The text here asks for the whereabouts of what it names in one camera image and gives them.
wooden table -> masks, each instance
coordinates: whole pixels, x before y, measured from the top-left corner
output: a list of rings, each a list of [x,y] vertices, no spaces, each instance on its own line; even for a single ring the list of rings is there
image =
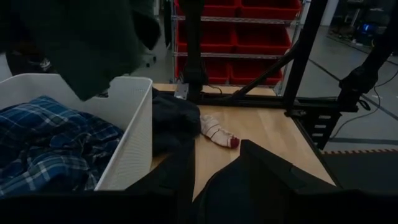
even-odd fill
[[[154,84],[161,91],[174,91],[173,84]],[[223,93],[233,93],[240,87],[219,86]],[[220,91],[208,86],[207,93]],[[272,96],[275,93],[268,88],[255,88],[249,95]],[[293,163],[308,173],[334,184],[317,156],[304,139],[291,118],[284,110],[267,108],[234,108],[224,106],[199,106],[201,114],[211,114],[221,126],[240,139],[249,139],[264,149]],[[239,149],[226,149],[217,146],[204,136],[196,138],[196,181],[193,198],[204,188],[207,180],[217,171],[239,156]],[[152,167],[157,166],[165,157],[156,157]]]

plaid fabric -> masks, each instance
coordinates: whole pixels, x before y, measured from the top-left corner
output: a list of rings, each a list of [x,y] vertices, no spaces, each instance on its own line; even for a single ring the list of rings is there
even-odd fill
[[[0,198],[94,189],[122,135],[47,96],[0,110]]]

metal shelf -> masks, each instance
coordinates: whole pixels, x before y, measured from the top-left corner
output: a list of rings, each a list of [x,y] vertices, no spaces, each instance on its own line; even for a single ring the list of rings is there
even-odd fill
[[[185,16],[172,16],[174,20],[184,21]],[[281,20],[281,19],[251,19],[251,18],[228,18],[228,17],[209,17],[202,16],[202,21],[211,22],[245,22],[245,23],[259,23],[259,24],[290,24],[292,22],[298,22],[298,20]]]
[[[174,52],[174,56],[187,56],[186,52]],[[278,59],[281,55],[253,55],[253,54],[221,54],[201,53],[202,57],[223,57],[223,58],[256,58],[256,59]]]

gray floor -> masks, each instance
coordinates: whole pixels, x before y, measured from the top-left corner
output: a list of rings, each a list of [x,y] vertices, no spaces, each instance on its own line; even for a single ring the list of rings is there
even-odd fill
[[[367,56],[364,52],[327,38],[326,35],[327,28],[321,28],[310,56],[314,63],[309,62],[307,64],[302,85],[298,92],[299,96],[337,96],[340,92],[338,81],[320,67],[338,78],[344,78],[352,69],[360,65]],[[172,54],[169,50],[166,50],[163,38],[159,40],[159,44],[153,50],[153,53],[157,56],[157,62],[152,64],[150,68],[143,65],[142,68],[131,75],[149,77],[157,83],[169,83],[173,77]],[[397,65],[385,63],[379,72],[379,83],[388,80],[397,71]],[[0,81],[8,76],[9,70],[5,58],[0,55]],[[350,122],[336,137],[336,140],[341,140],[341,138],[378,139],[377,144],[329,142],[326,145],[326,150],[398,148],[398,78],[385,86],[379,87],[377,91],[381,96],[382,110]],[[366,94],[365,100],[370,101],[372,110],[374,110],[374,105],[378,101],[375,92],[371,91]],[[341,117],[338,126],[348,119],[366,113],[368,111],[364,109],[360,109],[359,113],[346,113]]]

red storage bin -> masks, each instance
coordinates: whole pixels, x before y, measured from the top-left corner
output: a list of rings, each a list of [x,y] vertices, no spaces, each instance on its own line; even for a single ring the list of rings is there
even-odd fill
[[[202,16],[235,17],[238,0],[205,0]],[[184,15],[178,0],[175,0],[177,15]]]
[[[186,57],[177,57],[177,69],[175,77],[178,78],[180,72],[183,70]],[[209,84],[226,84],[231,76],[231,65],[224,58],[204,58],[206,66],[206,74],[209,79]]]
[[[201,23],[201,51],[231,53],[234,47],[233,24],[225,22]],[[187,30],[183,21],[177,25],[177,51],[187,51]]]
[[[294,20],[302,6],[299,0],[239,0],[241,17]]]
[[[231,61],[232,73],[229,79],[232,85],[246,85],[260,77],[262,73],[268,70],[277,60],[233,60]],[[276,74],[263,83],[263,85],[276,85],[282,79],[282,72],[279,70]]]
[[[283,55],[292,45],[286,28],[274,24],[236,24],[236,53]]]

